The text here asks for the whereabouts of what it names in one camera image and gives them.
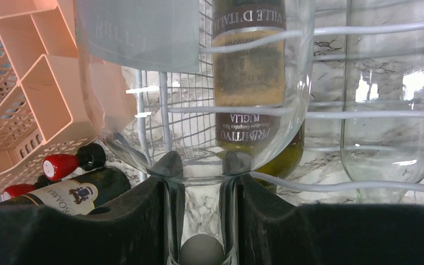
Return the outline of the green wine bottle black cap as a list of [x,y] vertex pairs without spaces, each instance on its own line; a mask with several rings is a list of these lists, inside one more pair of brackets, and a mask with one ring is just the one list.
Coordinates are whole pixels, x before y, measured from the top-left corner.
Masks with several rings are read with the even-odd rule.
[[0,202],[0,206],[45,205],[68,215],[86,215],[131,189],[128,177],[103,167]]

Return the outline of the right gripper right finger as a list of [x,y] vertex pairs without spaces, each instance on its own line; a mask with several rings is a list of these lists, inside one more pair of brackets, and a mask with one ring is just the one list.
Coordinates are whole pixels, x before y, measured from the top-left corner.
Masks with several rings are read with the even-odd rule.
[[424,264],[424,206],[291,205],[251,176],[238,185],[241,264]]

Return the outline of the clear round bottle silver cap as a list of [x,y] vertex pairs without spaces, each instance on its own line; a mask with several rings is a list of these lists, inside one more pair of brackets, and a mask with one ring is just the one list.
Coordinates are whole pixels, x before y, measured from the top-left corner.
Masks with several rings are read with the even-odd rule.
[[[270,145],[257,155],[228,151],[213,166],[185,164],[178,151],[167,151],[149,165],[147,177],[165,188],[166,263],[238,264],[237,184],[241,176],[268,163],[296,136],[309,105],[314,36],[314,1],[298,1],[299,22],[292,28],[248,44],[212,46],[215,1],[74,1],[84,106],[99,138],[124,162],[144,164],[132,126],[147,116],[137,96],[144,81],[168,73],[199,74],[201,57],[211,56],[212,106],[200,111],[281,116]],[[284,102],[280,108],[218,107],[214,99],[212,55],[285,41]]]

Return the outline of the dark labelled wine bottle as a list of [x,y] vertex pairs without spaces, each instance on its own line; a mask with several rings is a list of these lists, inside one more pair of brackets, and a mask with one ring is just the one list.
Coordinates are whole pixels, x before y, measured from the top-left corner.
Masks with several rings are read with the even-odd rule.
[[[212,46],[248,44],[299,22],[298,1],[215,1]],[[218,107],[280,108],[284,102],[285,41],[248,50],[212,55],[214,99]],[[257,155],[275,137],[281,116],[249,113],[217,113],[215,138],[228,151]]]

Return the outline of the clear square glass bottle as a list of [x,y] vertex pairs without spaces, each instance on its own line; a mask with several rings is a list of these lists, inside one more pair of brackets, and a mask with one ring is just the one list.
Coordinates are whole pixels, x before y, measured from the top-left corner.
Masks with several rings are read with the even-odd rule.
[[418,183],[424,178],[424,29],[346,37],[341,159],[352,181]]

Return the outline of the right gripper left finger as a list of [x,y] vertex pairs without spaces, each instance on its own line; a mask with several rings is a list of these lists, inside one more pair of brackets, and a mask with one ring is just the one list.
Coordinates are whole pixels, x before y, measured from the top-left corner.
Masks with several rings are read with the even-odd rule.
[[163,264],[163,229],[155,177],[88,215],[0,206],[0,264]]

